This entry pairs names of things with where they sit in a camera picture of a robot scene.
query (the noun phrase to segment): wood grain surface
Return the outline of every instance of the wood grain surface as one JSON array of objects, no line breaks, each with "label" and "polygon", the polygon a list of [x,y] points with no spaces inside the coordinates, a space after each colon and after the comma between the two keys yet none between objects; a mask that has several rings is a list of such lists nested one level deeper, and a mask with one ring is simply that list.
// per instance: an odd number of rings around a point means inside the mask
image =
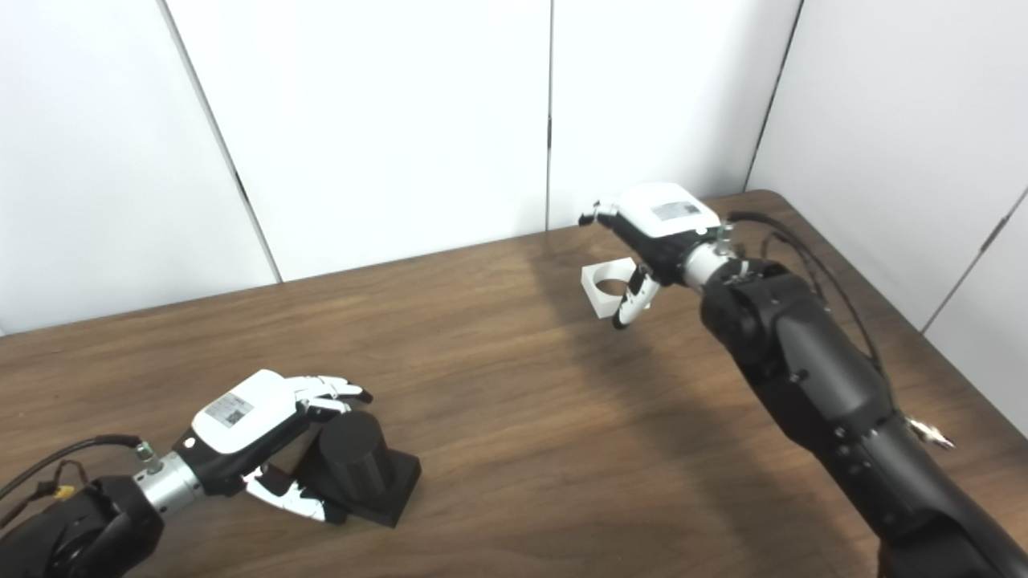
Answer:
[{"label": "wood grain surface", "polygon": [[[768,212],[834,265],[900,402],[957,442],[938,461],[1028,544],[1028,442],[778,195],[710,205]],[[665,291],[623,332],[596,320],[580,267],[628,254],[599,226],[559,229],[2,337],[0,478],[100,433],[167,450],[262,367],[336,374],[421,459],[399,527],[211,499],[131,576],[873,576],[874,536],[775,428],[697,296]],[[133,473],[125,454],[80,459]]]}]

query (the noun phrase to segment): white wall panel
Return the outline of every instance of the white wall panel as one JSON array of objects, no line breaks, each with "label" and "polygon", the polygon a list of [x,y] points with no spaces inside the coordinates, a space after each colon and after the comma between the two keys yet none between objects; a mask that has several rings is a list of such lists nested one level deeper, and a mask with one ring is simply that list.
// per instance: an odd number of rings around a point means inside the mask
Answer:
[{"label": "white wall panel", "polygon": [[740,192],[796,0],[554,0],[550,226],[648,181]]},{"label": "white wall panel", "polygon": [[751,188],[923,327],[1028,183],[1028,4],[807,2]]},{"label": "white wall panel", "polygon": [[1022,204],[925,336],[1028,435],[1026,247],[1028,210]]},{"label": "white wall panel", "polygon": [[545,226],[547,0],[169,4],[284,279]]},{"label": "white wall panel", "polygon": [[0,324],[273,282],[155,2],[0,2]]}]

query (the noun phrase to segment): barcode label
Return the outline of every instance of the barcode label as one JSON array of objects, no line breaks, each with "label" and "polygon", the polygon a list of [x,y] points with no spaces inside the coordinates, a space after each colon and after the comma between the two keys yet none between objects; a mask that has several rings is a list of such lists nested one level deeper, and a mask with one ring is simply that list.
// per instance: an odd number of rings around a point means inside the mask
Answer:
[{"label": "barcode label", "polygon": [[254,406],[250,405],[247,400],[229,392],[208,405],[204,412],[226,428],[231,428],[253,408]]},{"label": "barcode label", "polygon": [[695,205],[686,201],[665,203],[664,205],[651,207],[650,210],[653,211],[653,214],[662,221],[669,221],[671,219],[677,219],[678,217],[688,217],[689,215],[696,215],[700,212]]}]

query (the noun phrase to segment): cable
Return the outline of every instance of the cable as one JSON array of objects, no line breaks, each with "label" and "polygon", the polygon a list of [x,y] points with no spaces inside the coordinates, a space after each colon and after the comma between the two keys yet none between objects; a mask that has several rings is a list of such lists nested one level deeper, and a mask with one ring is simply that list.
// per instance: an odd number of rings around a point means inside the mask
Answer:
[{"label": "cable", "polygon": [[21,513],[25,511],[25,508],[28,507],[29,504],[31,504],[32,502],[35,502],[36,500],[41,500],[43,498],[46,498],[47,496],[53,498],[58,497],[58,492],[59,490],[62,489],[61,474],[64,473],[64,468],[65,466],[68,465],[75,466],[75,469],[78,471],[78,479],[79,481],[82,482],[82,487],[88,485],[89,478],[88,476],[85,475],[85,468],[82,467],[82,464],[76,462],[75,460],[61,460],[61,463],[58,464],[57,469],[53,470],[53,479],[37,482],[35,492],[23,498],[22,501],[19,502],[16,505],[14,505],[14,507],[11,508],[7,513],[5,513],[3,516],[0,516],[0,530],[6,528],[7,525],[9,525],[11,521],[14,520],[14,518],[21,515]]},{"label": "cable", "polygon": [[814,293],[817,293],[817,296],[820,297],[822,301],[827,301],[824,298],[824,291],[821,289],[821,284],[817,281],[817,269],[814,268],[813,263],[810,262],[810,257],[808,257],[803,251],[799,250],[796,245],[790,243],[782,233],[773,230],[764,238],[764,241],[761,243],[761,258],[768,258],[768,245],[771,244],[772,240],[787,246],[796,252],[796,254],[800,257],[800,260],[803,262],[803,268],[807,270],[807,277],[810,278],[811,285],[814,286]]},{"label": "cable", "polygon": [[850,300],[849,295],[847,295],[846,292],[843,290],[842,285],[839,283],[839,280],[836,278],[835,274],[832,273],[832,269],[830,269],[828,265],[825,265],[817,257],[817,255],[815,255],[814,252],[810,250],[810,247],[808,247],[799,237],[796,236],[796,233],[792,231],[792,229],[790,229],[783,223],[763,213],[754,213],[749,211],[733,211],[732,213],[729,213],[727,220],[728,222],[750,221],[767,225],[775,229],[777,232],[781,233],[781,236],[785,239],[785,241],[790,245],[792,245],[793,248],[797,250],[797,252],[805,253],[807,257],[810,258],[810,260],[814,264],[817,265],[817,268],[821,269],[821,273],[824,274],[824,277],[828,278],[832,286],[835,287],[836,291],[839,293],[839,296],[842,297],[843,302],[846,304],[846,309],[849,310],[850,315],[853,317],[853,321],[856,323],[856,327],[860,331],[860,335],[864,338],[865,344],[867,344],[868,358],[871,360],[871,364],[880,374],[882,374],[883,376],[885,375],[885,371],[882,366],[882,360],[878,354],[878,348],[875,347],[875,342],[874,340],[872,340],[871,334],[868,332],[868,328],[864,324],[864,318],[860,316],[859,312],[856,311],[856,306],[853,305],[853,302]]},{"label": "cable", "polygon": [[110,434],[110,435],[98,435],[97,437],[90,439],[83,439],[78,443],[73,443],[67,447],[59,449],[53,454],[43,458],[38,463],[36,463],[31,468],[25,470],[19,474],[14,479],[7,482],[2,489],[0,489],[0,500],[3,500],[8,494],[14,491],[15,487],[25,483],[30,477],[39,473],[39,470],[45,468],[46,466],[57,462],[58,460],[70,456],[76,451],[85,449],[86,447],[94,447],[97,445],[124,445],[125,447],[136,448],[137,445],[144,443],[143,439],[135,435],[120,435],[120,434]]}]

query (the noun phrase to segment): black cylindrical object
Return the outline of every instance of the black cylindrical object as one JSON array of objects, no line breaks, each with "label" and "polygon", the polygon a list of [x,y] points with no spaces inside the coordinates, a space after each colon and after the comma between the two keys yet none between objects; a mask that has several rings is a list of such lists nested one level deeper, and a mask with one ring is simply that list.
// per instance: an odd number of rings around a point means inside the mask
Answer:
[{"label": "black cylindrical object", "polygon": [[319,439],[322,457],[347,500],[364,502],[386,493],[396,477],[378,420],[347,411],[325,425]]}]

